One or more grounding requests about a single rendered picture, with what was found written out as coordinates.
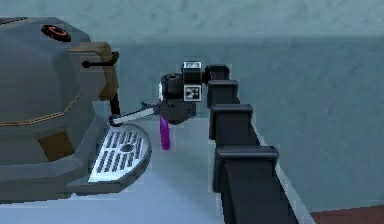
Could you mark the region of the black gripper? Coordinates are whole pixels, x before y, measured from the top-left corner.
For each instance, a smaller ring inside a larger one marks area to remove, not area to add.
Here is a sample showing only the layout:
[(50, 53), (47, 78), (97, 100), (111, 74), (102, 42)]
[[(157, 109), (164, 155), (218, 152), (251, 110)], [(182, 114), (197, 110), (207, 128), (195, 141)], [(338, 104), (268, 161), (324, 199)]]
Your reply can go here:
[(160, 104), (145, 104), (139, 110), (123, 115), (111, 115), (108, 122), (113, 127), (119, 127), (130, 121), (147, 116), (158, 115), (171, 125), (178, 125), (196, 115), (196, 104), (184, 101), (183, 76), (169, 73), (161, 77), (162, 106)]

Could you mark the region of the grey coffee machine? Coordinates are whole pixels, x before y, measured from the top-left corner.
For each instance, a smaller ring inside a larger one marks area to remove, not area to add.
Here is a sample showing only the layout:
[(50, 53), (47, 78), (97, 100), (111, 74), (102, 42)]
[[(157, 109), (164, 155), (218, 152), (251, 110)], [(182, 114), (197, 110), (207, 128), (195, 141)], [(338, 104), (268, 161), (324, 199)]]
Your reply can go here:
[(148, 133), (120, 112), (106, 42), (55, 17), (0, 17), (0, 204), (118, 193), (146, 170)]

